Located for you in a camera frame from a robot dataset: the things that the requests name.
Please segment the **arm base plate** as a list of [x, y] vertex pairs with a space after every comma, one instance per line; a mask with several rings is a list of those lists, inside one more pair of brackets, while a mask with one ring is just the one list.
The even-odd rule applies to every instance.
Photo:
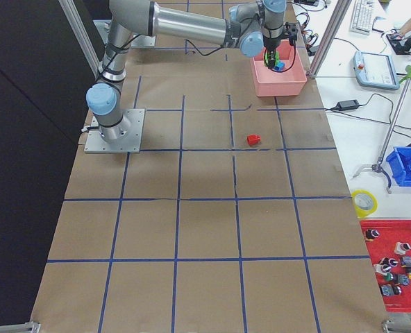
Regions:
[[95, 117], [89, 126], [84, 127], [87, 133], [86, 153], [139, 153], [142, 142], [145, 109], [122, 109], [122, 120], [113, 127], [98, 124]]

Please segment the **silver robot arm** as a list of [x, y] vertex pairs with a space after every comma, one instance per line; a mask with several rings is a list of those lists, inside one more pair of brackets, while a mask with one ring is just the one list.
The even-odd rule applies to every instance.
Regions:
[[158, 35], [239, 49], [253, 58], [265, 50], [270, 68], [285, 37], [285, 1], [254, 1], [233, 6], [228, 18], [174, 10], [155, 1], [110, 1], [112, 20], [94, 85], [86, 93], [101, 141], [116, 143], [130, 136], [131, 120], [119, 106], [130, 48], [153, 47]]

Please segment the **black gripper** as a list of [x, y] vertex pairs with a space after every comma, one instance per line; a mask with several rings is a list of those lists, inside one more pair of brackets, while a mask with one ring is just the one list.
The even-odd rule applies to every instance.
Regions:
[[[280, 37], [267, 37], [263, 36], [264, 47], [268, 50], [276, 50], [280, 44], [281, 38]], [[270, 57], [268, 55], [264, 58], [265, 67], [270, 68]], [[275, 64], [273, 67], [274, 71], [280, 71], [280, 60], [275, 59]]]

